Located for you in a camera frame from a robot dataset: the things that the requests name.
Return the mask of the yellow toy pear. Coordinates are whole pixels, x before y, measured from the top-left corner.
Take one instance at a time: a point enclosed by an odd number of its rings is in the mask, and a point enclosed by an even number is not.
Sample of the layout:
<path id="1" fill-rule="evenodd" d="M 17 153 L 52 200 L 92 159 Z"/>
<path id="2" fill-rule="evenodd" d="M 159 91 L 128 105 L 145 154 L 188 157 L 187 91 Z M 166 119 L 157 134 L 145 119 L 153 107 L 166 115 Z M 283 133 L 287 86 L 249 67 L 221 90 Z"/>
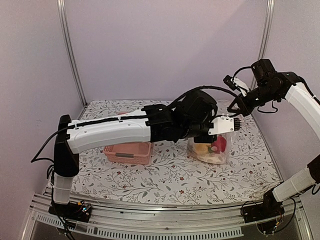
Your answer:
<path id="1" fill-rule="evenodd" d="M 205 144 L 205 143 L 195 143 L 194 144 L 194 152 L 197 154 L 197 155 L 205 155 L 207 154 L 209 151 L 208 151 L 208 148 L 210 148 L 211 145 L 210 144 Z"/>

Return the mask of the red knitted toy fruit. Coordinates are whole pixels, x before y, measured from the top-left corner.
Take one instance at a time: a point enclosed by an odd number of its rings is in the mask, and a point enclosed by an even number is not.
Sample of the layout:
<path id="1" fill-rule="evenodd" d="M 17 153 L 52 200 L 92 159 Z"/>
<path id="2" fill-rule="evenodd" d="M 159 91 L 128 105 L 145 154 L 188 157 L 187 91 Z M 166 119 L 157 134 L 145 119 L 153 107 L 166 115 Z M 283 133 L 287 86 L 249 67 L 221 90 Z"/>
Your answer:
<path id="1" fill-rule="evenodd" d="M 211 150 L 214 153 L 224 153 L 227 147 L 227 140 L 219 135 L 217 139 L 211 144 Z"/>

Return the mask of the clear zip top bag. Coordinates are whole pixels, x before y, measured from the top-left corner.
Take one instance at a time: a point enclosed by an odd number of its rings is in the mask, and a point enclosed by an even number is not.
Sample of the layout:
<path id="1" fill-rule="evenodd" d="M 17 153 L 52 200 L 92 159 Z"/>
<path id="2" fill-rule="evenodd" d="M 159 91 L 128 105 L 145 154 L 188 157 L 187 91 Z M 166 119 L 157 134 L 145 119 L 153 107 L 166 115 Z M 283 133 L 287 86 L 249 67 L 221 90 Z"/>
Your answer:
<path id="1" fill-rule="evenodd" d="M 238 135 L 235 131 L 218 134 L 212 143 L 195 143 L 193 138 L 189 138 L 187 153 L 198 161 L 223 165 L 229 159 L 229 151 Z"/>

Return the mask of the white toy radish with leaves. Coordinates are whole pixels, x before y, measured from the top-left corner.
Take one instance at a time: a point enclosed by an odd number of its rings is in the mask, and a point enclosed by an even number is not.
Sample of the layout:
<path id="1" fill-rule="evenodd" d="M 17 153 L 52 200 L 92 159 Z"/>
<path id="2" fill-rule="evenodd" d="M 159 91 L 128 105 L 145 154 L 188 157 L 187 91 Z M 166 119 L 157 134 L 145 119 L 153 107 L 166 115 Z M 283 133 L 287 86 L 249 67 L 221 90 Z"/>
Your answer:
<path id="1" fill-rule="evenodd" d="M 227 156 L 224 153 L 209 153 L 204 155 L 199 154 L 196 158 L 199 161 L 214 165 L 222 165 L 227 160 Z"/>

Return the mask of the pink perforated plastic basket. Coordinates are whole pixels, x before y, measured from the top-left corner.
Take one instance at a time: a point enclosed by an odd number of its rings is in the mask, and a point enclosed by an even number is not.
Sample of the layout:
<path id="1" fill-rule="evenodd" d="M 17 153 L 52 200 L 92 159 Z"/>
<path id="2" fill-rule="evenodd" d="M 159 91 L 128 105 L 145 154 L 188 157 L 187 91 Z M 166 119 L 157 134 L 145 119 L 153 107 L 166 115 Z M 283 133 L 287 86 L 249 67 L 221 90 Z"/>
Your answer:
<path id="1" fill-rule="evenodd" d="M 150 142 L 132 142 L 105 146 L 103 153 L 110 162 L 148 165 L 154 145 Z"/>

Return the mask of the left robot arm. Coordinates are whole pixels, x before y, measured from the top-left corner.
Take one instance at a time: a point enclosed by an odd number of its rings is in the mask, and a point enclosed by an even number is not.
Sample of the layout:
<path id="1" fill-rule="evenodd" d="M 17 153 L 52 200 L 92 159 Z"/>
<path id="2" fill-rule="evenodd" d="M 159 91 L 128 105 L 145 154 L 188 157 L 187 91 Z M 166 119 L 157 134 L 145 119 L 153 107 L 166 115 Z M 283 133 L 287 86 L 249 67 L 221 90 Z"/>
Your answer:
<path id="1" fill-rule="evenodd" d="M 52 187 L 55 209 L 63 217 L 70 217 L 75 211 L 70 192 L 73 179 L 80 171 L 81 152 L 126 143 L 176 143 L 193 137 L 212 140 L 209 131 L 217 111 L 213 97 L 202 90 L 192 90 L 169 105 L 147 105 L 108 118 L 80 121 L 71 120 L 68 114 L 61 116 L 57 131 L 39 149 L 42 152 L 49 141 L 55 139 Z"/>

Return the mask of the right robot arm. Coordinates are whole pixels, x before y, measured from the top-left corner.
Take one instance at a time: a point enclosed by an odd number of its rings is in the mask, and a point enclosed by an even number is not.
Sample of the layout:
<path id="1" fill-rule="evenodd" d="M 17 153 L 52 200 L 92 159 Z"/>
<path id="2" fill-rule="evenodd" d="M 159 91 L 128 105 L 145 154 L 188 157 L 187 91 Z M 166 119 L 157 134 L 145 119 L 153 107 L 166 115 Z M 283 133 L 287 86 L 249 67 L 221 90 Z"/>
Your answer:
<path id="1" fill-rule="evenodd" d="M 269 59 L 259 59 L 248 69 L 253 73 L 256 87 L 237 95 L 227 108 L 229 113 L 245 117 L 267 103 L 284 100 L 317 137 L 320 135 L 320 101 L 301 76 L 292 71 L 276 71 Z M 316 156 L 302 170 L 267 191 L 258 213 L 262 218 L 269 218 L 278 210 L 279 203 L 301 195 L 319 183 L 320 158 Z"/>

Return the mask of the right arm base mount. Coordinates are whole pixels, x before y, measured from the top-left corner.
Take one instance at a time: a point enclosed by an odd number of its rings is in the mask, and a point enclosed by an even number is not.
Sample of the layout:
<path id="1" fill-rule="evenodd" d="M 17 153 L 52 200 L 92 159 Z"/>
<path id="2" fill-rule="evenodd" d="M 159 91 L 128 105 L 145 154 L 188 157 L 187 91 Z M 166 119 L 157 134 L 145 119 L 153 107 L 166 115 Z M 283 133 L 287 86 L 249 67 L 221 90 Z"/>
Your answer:
<path id="1" fill-rule="evenodd" d="M 264 235 L 271 235 L 276 232 L 282 222 L 285 210 L 282 202 L 277 202 L 272 195 L 265 194 L 262 203 L 253 201 L 245 202 L 240 214 L 245 223 L 252 223 L 273 218 L 257 224 L 257 229 Z"/>

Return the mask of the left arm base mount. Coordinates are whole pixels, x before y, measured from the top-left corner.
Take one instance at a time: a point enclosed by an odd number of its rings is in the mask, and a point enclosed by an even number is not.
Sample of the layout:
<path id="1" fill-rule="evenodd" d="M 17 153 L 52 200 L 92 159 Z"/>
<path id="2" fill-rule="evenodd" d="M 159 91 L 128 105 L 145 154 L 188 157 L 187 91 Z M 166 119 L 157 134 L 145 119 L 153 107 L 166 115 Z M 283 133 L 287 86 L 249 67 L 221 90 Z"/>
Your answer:
<path id="1" fill-rule="evenodd" d="M 92 205 L 84 200 L 68 204 L 58 204 L 52 200 L 48 213 L 62 219 L 88 223 L 92 214 Z"/>

